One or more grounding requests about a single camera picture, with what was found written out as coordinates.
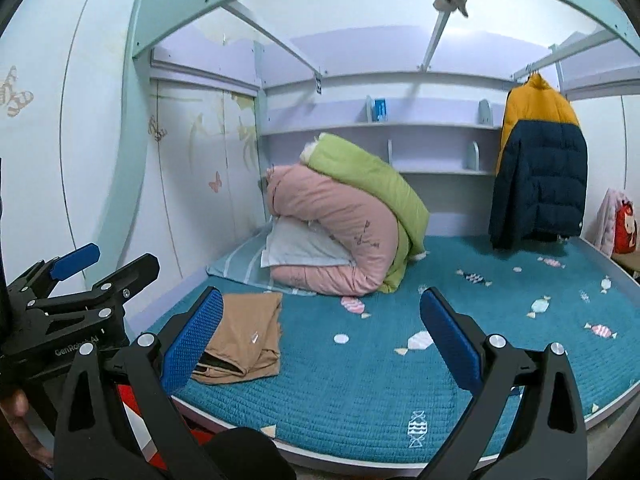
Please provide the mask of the person's left hand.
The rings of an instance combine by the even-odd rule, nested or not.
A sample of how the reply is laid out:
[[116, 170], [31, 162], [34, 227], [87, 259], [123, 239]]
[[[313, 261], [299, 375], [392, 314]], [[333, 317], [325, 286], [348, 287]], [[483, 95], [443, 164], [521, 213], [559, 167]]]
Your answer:
[[29, 403], [23, 390], [16, 390], [10, 396], [1, 400], [1, 409], [6, 421], [21, 441], [30, 456], [44, 468], [53, 467], [53, 454], [45, 448], [26, 422]]

